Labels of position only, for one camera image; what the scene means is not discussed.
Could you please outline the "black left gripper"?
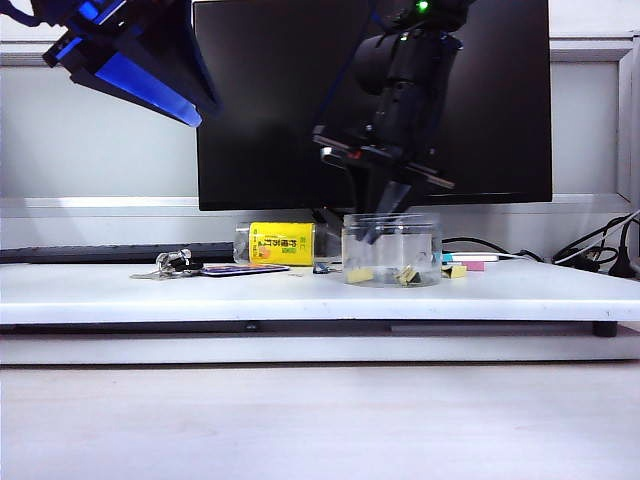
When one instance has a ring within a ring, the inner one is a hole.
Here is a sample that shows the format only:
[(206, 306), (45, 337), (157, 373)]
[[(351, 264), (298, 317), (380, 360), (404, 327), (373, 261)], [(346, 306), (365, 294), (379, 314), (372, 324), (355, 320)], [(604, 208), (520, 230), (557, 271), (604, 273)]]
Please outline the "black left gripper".
[(202, 122), (197, 110), (220, 111), (189, 1), (33, 1), (31, 6), (39, 22), (66, 29), (43, 58), (67, 70), (74, 83), (190, 127)]

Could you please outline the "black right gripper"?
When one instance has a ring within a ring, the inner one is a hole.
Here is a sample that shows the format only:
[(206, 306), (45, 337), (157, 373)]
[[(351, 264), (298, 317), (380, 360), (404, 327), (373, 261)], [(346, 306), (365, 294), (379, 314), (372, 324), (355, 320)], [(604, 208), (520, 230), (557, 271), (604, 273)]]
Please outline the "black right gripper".
[(376, 242), (380, 236), (377, 224), (405, 210), (401, 204), (411, 185), (454, 186), (422, 160), (436, 127), (423, 122), (419, 110), (395, 97), (385, 101), (374, 120), (360, 131), (338, 134), (326, 125), (314, 127), (312, 140), (323, 148), (323, 161), (351, 175), (351, 224), (357, 240), (369, 245)]

